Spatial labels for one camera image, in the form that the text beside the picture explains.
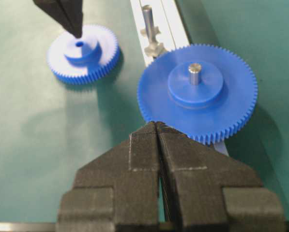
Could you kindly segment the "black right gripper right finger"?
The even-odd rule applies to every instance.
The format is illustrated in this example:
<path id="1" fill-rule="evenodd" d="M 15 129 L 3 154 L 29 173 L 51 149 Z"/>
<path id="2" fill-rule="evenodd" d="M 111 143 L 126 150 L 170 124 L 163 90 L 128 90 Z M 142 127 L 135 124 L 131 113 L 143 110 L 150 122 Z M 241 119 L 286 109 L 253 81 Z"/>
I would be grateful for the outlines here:
<path id="1" fill-rule="evenodd" d="M 157 122 L 167 217 L 179 232 L 284 232 L 284 210 L 248 165 Z"/>

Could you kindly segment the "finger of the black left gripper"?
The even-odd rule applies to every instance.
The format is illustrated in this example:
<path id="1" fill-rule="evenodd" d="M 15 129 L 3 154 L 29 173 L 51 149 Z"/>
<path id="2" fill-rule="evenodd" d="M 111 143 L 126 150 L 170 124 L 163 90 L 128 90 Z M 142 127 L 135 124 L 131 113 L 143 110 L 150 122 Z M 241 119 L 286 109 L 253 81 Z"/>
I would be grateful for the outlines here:
<path id="1" fill-rule="evenodd" d="M 33 0 L 33 3 L 65 30 L 69 30 L 69 19 L 60 0 Z"/>
<path id="2" fill-rule="evenodd" d="M 83 0 L 55 0 L 55 20 L 75 38 L 82 37 Z"/>

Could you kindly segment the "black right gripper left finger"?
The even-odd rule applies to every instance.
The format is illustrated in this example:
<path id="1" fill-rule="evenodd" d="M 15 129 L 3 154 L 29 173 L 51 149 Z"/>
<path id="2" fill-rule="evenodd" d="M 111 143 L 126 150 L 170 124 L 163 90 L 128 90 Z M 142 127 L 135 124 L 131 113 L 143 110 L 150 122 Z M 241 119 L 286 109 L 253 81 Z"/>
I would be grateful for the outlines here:
<path id="1" fill-rule="evenodd" d="M 80 168 L 62 199 L 59 232 L 159 230 L 159 150 L 150 122 Z"/>

